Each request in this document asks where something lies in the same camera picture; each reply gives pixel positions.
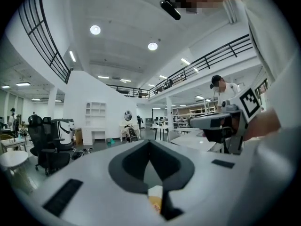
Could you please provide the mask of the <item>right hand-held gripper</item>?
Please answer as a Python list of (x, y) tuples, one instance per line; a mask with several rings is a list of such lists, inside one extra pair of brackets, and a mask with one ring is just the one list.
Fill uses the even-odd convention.
[(254, 89), (247, 87), (224, 100), (221, 112), (194, 117), (189, 125), (203, 130), (208, 141), (222, 144), (225, 153), (240, 154), (248, 125), (260, 112)]

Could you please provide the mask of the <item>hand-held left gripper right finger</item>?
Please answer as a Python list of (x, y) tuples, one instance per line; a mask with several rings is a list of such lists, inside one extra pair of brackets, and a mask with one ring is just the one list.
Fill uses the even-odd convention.
[(160, 214), (166, 220), (171, 220), (183, 214), (183, 211), (173, 205), (169, 193), (181, 190), (188, 184), (194, 175), (195, 166), (186, 156), (153, 140), (150, 141), (150, 162), (162, 181)]

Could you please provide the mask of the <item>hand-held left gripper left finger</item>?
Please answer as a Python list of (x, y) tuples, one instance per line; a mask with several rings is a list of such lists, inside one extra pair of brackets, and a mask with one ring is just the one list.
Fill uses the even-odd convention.
[(117, 154), (109, 163), (109, 175), (124, 191), (147, 194), (148, 185), (144, 183), (144, 174), (149, 160), (149, 142), (143, 141)]

